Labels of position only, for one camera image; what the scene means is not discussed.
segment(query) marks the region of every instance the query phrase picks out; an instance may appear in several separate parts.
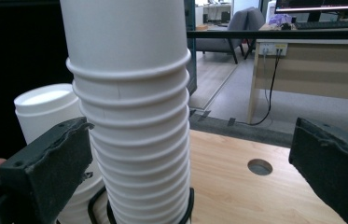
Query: floor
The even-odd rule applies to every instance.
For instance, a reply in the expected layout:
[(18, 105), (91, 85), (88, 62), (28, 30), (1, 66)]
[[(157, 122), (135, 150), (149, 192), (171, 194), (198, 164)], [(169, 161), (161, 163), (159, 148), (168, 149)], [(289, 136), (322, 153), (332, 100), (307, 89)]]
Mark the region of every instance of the floor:
[[(206, 57), (218, 57), (219, 54), (224, 55), (224, 53), (213, 52), (206, 52), (202, 55), (198, 52), (197, 58), (202, 60)], [(246, 60), (241, 57), (240, 53), (238, 56), (237, 68), (220, 92), (204, 111), (198, 110), (196, 113), (208, 112), (210, 118), (246, 122), (255, 54), (252, 53)], [(279, 64), (276, 76), (279, 76)], [(269, 94), (269, 91), (261, 90), (253, 123), (262, 121), (266, 116)], [(271, 112), (258, 127), (282, 133), (293, 133), (298, 117), (316, 119), (348, 132), (348, 100), (272, 91)]]

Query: keyboard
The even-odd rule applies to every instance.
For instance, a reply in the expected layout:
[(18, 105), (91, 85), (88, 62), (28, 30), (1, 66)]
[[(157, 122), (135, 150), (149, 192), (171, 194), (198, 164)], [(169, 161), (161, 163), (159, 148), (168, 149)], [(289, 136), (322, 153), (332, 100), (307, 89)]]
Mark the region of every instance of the keyboard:
[(307, 21), (295, 22), (298, 30), (313, 29), (345, 29), (348, 28), (348, 21)]

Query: black cable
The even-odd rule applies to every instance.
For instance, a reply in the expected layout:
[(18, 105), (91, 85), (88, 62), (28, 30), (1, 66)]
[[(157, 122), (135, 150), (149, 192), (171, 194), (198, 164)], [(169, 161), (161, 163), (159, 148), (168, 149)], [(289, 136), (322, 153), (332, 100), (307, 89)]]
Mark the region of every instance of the black cable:
[(281, 49), (277, 49), (276, 50), (275, 67), (274, 67), (274, 71), (273, 71), (273, 75), (272, 75), (272, 81), (271, 81), (271, 86), (270, 86), (270, 96), (269, 96), (270, 99), (267, 100), (268, 111), (267, 111), (266, 115), (264, 116), (264, 118), (261, 121), (256, 122), (256, 123), (246, 123), (246, 122), (238, 122), (238, 123), (246, 124), (246, 125), (249, 125), (249, 126), (256, 126), (256, 125), (259, 125), (260, 123), (262, 123), (270, 115), (273, 83), (275, 81), (276, 69), (278, 67), (279, 59), (281, 58), (281, 53), (282, 53)]
[(93, 208), (99, 197), (106, 191), (106, 187), (103, 186), (98, 192), (95, 193), (95, 195), (90, 199), (89, 206), (88, 206), (88, 212), (89, 212), (89, 218), (91, 220), (92, 224), (98, 224), (97, 217), (94, 214)]

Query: computer monitor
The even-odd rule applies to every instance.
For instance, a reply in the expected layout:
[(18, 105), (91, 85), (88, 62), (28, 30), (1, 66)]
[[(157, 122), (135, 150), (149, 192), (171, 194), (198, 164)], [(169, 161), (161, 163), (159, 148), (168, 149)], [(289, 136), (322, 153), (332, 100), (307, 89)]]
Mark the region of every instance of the computer monitor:
[(348, 0), (276, 0), (275, 14), (310, 13), (308, 21), (319, 21), (322, 12), (348, 11)]

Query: white cup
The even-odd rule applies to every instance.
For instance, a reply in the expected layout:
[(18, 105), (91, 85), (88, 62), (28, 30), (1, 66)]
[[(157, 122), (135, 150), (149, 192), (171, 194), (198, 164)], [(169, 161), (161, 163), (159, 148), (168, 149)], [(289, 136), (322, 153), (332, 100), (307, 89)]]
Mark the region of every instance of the white cup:
[(61, 0), (61, 8), (70, 63), (80, 68), (140, 71), (187, 54), (178, 47), (187, 45), (183, 2)]
[(63, 121), (82, 117), (71, 84), (27, 91), (14, 99), (15, 113), (27, 144)]
[[(15, 98), (14, 105), (27, 144), (32, 143), (56, 124), (83, 117), (79, 110), (79, 100), (73, 92), (72, 85), (67, 83), (53, 84), (27, 91)], [(91, 147), (91, 153), (92, 157), (95, 158), (93, 147)], [(93, 195), (104, 186), (104, 181), (96, 160), (91, 162), (86, 173), (92, 173), (92, 176), (77, 187), (72, 198), (58, 215), (62, 224), (91, 223), (88, 215), (88, 203)], [(98, 214), (99, 217), (107, 216), (105, 210), (102, 212), (102, 215)]]

